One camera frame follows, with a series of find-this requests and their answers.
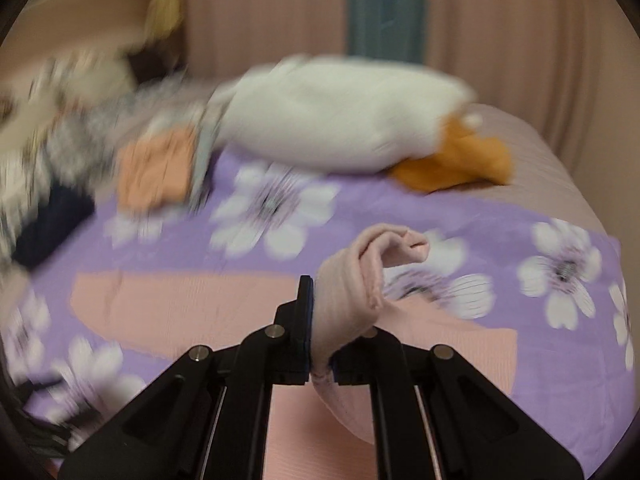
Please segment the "yellow striped hanging cloth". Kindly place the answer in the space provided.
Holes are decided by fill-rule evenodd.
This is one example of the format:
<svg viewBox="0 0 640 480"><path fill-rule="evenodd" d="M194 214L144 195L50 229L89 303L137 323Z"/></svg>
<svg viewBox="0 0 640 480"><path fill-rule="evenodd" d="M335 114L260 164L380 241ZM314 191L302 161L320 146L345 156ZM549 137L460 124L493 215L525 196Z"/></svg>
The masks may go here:
<svg viewBox="0 0 640 480"><path fill-rule="evenodd" d="M182 0L150 0L145 18L145 41L168 38L182 22Z"/></svg>

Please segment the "white goose plush toy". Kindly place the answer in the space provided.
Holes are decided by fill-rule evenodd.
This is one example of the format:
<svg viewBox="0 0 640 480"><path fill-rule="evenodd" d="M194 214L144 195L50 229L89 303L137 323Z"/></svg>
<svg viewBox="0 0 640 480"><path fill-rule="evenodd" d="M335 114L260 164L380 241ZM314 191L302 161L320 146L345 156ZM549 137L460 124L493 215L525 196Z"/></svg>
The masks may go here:
<svg viewBox="0 0 640 480"><path fill-rule="evenodd" d="M303 56L220 84L218 138L257 157L329 174L385 172L421 193L506 185L506 144L481 136L475 91L423 65Z"/></svg>

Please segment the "beige curtain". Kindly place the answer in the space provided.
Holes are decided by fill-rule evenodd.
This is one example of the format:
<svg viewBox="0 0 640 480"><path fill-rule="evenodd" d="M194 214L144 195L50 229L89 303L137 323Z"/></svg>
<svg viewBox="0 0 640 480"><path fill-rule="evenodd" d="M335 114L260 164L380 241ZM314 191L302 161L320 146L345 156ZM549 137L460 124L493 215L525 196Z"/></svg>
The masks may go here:
<svg viewBox="0 0 640 480"><path fill-rule="evenodd" d="M347 0L186 0L188 59L230 77L349 54ZM569 170L639 158L639 17L627 0L426 0L423 62L534 126Z"/></svg>

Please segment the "orange patterned folded garment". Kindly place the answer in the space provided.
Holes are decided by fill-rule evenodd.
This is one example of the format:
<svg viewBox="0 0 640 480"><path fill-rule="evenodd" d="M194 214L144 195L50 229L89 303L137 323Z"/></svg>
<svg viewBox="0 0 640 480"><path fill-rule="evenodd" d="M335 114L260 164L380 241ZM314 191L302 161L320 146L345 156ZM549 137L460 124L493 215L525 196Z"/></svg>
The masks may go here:
<svg viewBox="0 0 640 480"><path fill-rule="evenodd" d="M117 155L117 205L128 214L146 214L184 202L191 189L196 134L175 127L145 136Z"/></svg>

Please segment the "teal curtain strip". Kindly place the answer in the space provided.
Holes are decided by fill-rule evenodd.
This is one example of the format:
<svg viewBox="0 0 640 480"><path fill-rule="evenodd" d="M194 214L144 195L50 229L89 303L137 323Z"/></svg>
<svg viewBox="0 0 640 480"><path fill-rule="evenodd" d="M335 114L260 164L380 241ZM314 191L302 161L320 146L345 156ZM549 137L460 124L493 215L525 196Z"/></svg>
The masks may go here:
<svg viewBox="0 0 640 480"><path fill-rule="evenodd" d="M350 55L421 64L426 0L347 0Z"/></svg>

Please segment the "purple floral bed sheet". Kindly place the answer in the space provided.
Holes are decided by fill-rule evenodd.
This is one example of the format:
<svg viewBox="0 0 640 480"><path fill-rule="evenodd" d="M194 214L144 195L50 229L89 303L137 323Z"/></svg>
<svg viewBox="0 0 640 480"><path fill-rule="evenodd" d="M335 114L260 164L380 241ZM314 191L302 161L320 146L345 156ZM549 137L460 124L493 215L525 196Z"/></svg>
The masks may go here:
<svg viewBox="0 0 640 480"><path fill-rule="evenodd" d="M465 193L325 177L224 152L195 214L99 206L30 279L2 332L12 379L57 374L30 410L60 422L118 411L194 344L238 344L302 275L378 223L427 259L390 269L380 324L456 348L592 474L634 418L634 347L614 238Z"/></svg>

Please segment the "grey plaid blanket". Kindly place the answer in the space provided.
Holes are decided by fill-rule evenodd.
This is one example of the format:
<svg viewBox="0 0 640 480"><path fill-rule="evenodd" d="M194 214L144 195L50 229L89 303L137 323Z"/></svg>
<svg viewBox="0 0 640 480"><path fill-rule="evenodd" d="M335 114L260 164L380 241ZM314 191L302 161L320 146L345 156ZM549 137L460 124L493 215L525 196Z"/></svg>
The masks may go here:
<svg viewBox="0 0 640 480"><path fill-rule="evenodd" d="M50 200L56 182L90 182L105 166L100 129L136 102L137 81L123 56L92 52L49 58L18 100L1 93L1 263Z"/></svg>

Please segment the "dark navy garment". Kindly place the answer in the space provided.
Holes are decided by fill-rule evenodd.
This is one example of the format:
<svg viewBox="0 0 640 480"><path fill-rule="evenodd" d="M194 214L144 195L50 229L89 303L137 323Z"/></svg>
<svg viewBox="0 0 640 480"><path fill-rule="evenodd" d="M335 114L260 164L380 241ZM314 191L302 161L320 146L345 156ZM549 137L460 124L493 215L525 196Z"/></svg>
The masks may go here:
<svg viewBox="0 0 640 480"><path fill-rule="evenodd" d="M27 271L45 263L73 232L96 211L93 197L79 188L54 182L35 219L17 237L11 258Z"/></svg>

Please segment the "pink knit sweater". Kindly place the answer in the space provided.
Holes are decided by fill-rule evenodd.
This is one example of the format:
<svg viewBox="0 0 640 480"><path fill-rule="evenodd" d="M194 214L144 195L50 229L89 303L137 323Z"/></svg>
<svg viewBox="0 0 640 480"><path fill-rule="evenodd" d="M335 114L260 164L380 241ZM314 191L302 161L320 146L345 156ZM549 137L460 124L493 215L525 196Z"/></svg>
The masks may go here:
<svg viewBox="0 0 640 480"><path fill-rule="evenodd" d="M433 237L378 224L326 259L314 280L311 381L273 391L264 475L268 479L372 479L373 422L366 388L338 386L329 359L373 327L405 344L448 344L502 392L515 379L518 334L447 312L431 292L385 295L385 271L413 270L436 258ZM296 289L292 276L267 273L80 274L70 306L107 340L174 358L196 344L222 349L267 325Z"/></svg>

